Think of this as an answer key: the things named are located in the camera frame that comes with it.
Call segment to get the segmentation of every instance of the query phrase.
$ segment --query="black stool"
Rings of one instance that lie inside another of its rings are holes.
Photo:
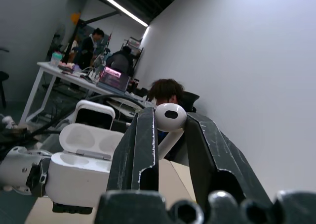
[[[9,78],[9,75],[7,73],[0,71],[0,92],[1,92],[2,105],[4,108],[6,108],[6,102],[5,102],[5,96],[4,96],[2,82],[7,80],[8,78]]]

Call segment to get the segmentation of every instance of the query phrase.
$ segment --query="dark hair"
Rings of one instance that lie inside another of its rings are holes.
[[[126,52],[126,53],[131,53],[131,52],[132,52],[132,49],[131,49],[130,47],[128,47],[128,46],[124,46],[124,47],[122,48],[122,50],[123,50],[124,52]]]
[[[103,30],[100,30],[99,28],[97,28],[96,30],[93,31],[92,35],[101,35],[102,37],[104,37],[104,32]]]
[[[148,92],[148,98],[171,99],[174,95],[179,101],[183,96],[184,88],[174,79],[160,79],[152,83],[152,88]]]

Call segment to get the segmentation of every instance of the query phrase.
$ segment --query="laptop screen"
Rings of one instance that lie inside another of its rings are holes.
[[[122,92],[125,92],[129,83],[129,76],[109,67],[105,67],[99,81]]]

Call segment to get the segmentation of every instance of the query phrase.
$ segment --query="white earbud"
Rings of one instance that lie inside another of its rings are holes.
[[[158,147],[159,159],[163,159],[182,136],[187,113],[180,105],[161,104],[155,111],[155,119],[160,131],[169,132]]]

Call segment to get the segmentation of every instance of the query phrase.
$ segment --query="case lid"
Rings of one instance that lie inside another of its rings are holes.
[[[59,141],[68,152],[111,160],[123,135],[84,124],[70,124],[61,131]]]

